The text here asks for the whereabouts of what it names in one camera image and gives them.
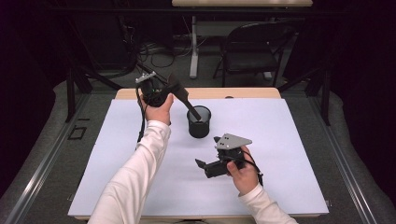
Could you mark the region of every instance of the wooden desk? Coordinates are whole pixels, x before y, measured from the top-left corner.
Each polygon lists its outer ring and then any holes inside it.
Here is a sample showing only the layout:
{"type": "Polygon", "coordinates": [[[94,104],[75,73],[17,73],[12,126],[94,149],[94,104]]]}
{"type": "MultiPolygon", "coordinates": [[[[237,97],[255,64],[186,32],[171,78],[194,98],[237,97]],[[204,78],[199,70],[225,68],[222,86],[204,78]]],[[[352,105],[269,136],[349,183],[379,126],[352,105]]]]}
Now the wooden desk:
{"type": "MultiPolygon", "coordinates": [[[[253,141],[249,147],[265,173],[268,193],[291,216],[327,214],[303,144],[286,102],[275,88],[190,88],[193,105],[212,111],[210,133],[189,135],[187,108],[172,105],[172,135],[163,163],[146,200],[142,219],[206,219],[246,217],[237,190],[228,176],[206,178],[195,159],[215,161],[214,136],[232,133],[253,141]]],[[[141,112],[135,89],[120,90],[113,100],[92,150],[69,216],[88,219],[106,183],[134,151],[141,112]]]]}
{"type": "MultiPolygon", "coordinates": [[[[311,7],[312,0],[172,0],[174,7],[311,7]]],[[[210,22],[199,24],[195,16],[192,16],[191,35],[192,35],[192,56],[190,78],[197,78],[198,69],[198,35],[227,35],[236,26],[243,25],[241,22],[225,22],[224,28],[219,26],[219,22],[215,21],[215,28],[210,22]]]]}

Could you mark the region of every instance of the black chair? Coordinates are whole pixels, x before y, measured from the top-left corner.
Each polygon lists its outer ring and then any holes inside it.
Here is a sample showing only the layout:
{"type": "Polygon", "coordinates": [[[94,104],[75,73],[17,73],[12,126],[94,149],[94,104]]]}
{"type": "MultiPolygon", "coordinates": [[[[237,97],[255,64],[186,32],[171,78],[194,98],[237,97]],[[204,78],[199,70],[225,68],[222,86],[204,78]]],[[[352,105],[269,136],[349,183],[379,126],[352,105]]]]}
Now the black chair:
{"type": "Polygon", "coordinates": [[[220,46],[221,60],[213,78],[223,64],[222,87],[227,74],[257,75],[264,72],[275,73],[275,86],[283,49],[295,33],[293,26],[284,21],[250,23],[235,28],[220,46]]]}

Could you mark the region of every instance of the person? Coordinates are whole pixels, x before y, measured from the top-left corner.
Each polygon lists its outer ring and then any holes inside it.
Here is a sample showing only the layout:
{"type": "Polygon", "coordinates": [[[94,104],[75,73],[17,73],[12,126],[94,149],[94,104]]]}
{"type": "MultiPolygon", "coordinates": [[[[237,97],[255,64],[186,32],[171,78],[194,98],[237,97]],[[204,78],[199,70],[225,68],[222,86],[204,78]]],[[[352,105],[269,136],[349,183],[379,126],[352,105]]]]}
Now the person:
{"type": "MultiPolygon", "coordinates": [[[[154,176],[161,166],[171,134],[170,108],[172,93],[160,107],[146,105],[147,128],[135,153],[106,184],[89,223],[139,223],[154,176]]],[[[227,164],[230,176],[239,190],[240,201],[247,206],[257,223],[296,223],[271,200],[259,184],[253,166],[238,170],[233,161],[227,164]]]]}

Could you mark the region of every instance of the long-sleeved white shirt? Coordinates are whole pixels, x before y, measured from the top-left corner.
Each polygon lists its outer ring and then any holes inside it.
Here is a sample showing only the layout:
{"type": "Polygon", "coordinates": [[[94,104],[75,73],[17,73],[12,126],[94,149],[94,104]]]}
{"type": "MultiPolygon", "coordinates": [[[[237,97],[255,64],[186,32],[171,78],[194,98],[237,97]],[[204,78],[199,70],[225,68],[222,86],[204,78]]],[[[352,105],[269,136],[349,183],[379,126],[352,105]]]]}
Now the long-sleeved white shirt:
{"type": "MultiPolygon", "coordinates": [[[[107,183],[89,223],[139,222],[149,188],[163,161],[170,133],[168,125],[156,120],[148,122],[135,153],[107,183]]],[[[257,223],[296,223],[260,185],[239,199],[257,223]]]]}

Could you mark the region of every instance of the person's right arm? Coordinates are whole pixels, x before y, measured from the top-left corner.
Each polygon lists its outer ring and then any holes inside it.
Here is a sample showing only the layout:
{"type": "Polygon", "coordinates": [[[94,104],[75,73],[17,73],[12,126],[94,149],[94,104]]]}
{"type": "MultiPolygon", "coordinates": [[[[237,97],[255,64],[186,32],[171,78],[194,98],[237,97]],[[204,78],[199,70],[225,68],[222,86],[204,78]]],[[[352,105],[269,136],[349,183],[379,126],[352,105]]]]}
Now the person's right arm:
{"type": "MultiPolygon", "coordinates": [[[[242,147],[242,149],[246,152],[245,159],[252,161],[248,155],[250,153],[248,148],[242,147]]],[[[259,184],[257,171],[252,165],[246,163],[244,168],[238,170],[235,163],[230,161],[227,163],[227,169],[239,190],[239,200],[248,208],[257,223],[297,223],[269,197],[259,184]]]]}

